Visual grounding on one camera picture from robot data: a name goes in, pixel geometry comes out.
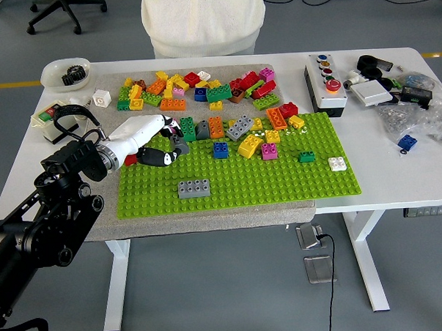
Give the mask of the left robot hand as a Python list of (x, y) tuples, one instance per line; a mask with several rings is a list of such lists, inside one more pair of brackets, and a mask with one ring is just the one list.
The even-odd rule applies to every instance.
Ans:
[[(170, 152), (145, 146), (158, 133), (171, 141)], [(132, 116), (114, 130), (107, 141), (101, 141), (97, 150), (110, 171), (119, 169), (128, 155), (135, 155), (138, 163), (163, 167), (190, 152), (178, 123), (162, 114)]]

